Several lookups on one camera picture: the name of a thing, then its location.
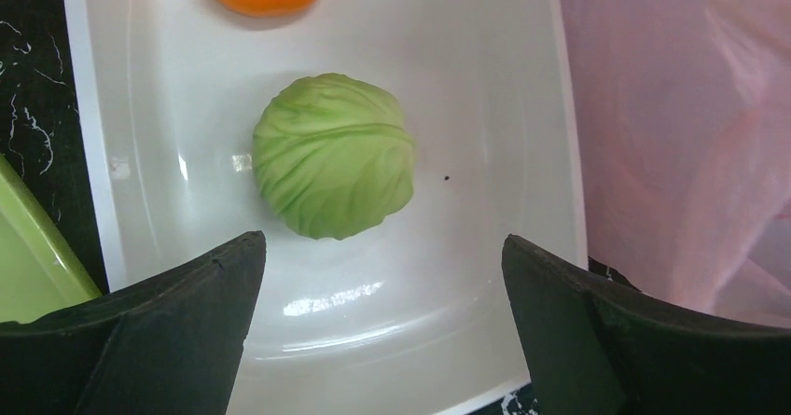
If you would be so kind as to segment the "green toy cabbage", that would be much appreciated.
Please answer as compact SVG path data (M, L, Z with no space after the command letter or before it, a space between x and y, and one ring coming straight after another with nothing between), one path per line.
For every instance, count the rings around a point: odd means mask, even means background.
M397 98L337 73L295 80L253 130L259 194L288 228L315 240L352 237L402 210L416 159Z

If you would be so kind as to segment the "pink plastic grocery bag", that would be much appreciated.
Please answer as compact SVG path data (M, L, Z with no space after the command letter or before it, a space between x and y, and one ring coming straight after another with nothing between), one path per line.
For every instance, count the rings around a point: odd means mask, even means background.
M790 324L790 0L561 0L590 256Z

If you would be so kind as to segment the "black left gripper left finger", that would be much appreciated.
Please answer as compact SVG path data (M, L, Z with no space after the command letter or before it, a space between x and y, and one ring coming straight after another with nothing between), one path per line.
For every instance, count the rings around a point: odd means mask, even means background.
M246 232L103 297L1 326L5 414L223 414L262 282Z

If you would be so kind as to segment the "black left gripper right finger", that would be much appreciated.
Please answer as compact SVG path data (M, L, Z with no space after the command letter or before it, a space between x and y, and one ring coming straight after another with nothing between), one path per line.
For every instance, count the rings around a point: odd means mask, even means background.
M786 414L790 333L649 297L522 237L502 272L546 414Z

